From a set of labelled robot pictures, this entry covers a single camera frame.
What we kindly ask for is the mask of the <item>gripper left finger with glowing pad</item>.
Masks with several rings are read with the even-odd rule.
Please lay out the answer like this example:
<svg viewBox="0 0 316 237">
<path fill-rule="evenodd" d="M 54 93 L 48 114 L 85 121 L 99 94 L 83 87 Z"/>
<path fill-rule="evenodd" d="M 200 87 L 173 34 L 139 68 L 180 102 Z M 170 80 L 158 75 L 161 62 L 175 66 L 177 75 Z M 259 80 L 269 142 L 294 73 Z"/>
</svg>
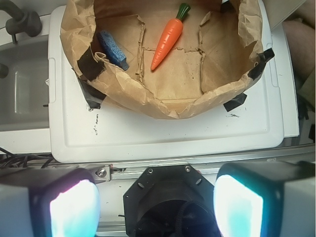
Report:
<svg viewBox="0 0 316 237">
<path fill-rule="evenodd" d="M 84 168 L 1 168 L 2 237 L 94 237 L 101 201 Z"/>
</svg>

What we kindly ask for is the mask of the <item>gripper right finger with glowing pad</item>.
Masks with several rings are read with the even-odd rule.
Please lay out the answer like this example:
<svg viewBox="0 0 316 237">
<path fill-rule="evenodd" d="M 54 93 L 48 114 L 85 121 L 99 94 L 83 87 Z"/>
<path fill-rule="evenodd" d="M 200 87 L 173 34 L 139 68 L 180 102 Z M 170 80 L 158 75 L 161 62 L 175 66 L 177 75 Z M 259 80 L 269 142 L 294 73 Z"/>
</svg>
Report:
<svg viewBox="0 0 316 237">
<path fill-rule="evenodd" d="M 316 165 L 228 162 L 217 174 L 213 206 L 225 237 L 314 237 Z"/>
</svg>

